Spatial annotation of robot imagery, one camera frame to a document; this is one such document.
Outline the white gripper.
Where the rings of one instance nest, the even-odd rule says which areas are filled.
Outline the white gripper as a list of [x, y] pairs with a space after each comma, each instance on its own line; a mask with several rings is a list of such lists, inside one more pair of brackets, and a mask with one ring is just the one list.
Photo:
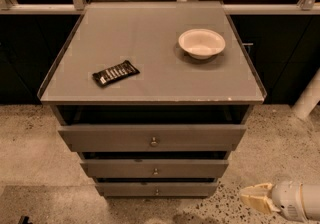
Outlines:
[[240, 195], [240, 200], [245, 205], [264, 214], [280, 211], [289, 221], [307, 220], [302, 203], [302, 184], [299, 182], [283, 181], [274, 186], [271, 183], [261, 183], [243, 188]]

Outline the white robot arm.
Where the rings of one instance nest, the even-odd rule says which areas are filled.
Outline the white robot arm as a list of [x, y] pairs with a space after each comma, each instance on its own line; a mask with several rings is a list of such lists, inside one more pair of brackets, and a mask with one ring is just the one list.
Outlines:
[[282, 181], [243, 188], [240, 200], [264, 214], [278, 213], [288, 221], [320, 221], [320, 185]]

